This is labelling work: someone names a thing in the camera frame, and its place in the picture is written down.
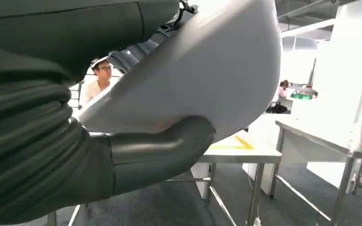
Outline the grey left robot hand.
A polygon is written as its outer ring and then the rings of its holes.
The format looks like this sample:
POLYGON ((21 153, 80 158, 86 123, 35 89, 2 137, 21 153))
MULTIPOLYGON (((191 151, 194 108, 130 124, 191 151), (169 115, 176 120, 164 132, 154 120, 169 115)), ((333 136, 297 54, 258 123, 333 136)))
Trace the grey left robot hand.
POLYGON ((202 117, 94 136, 68 106, 95 56, 146 41, 178 10, 177 0, 0 0, 0 205, 91 202, 198 161, 215 133, 202 117))

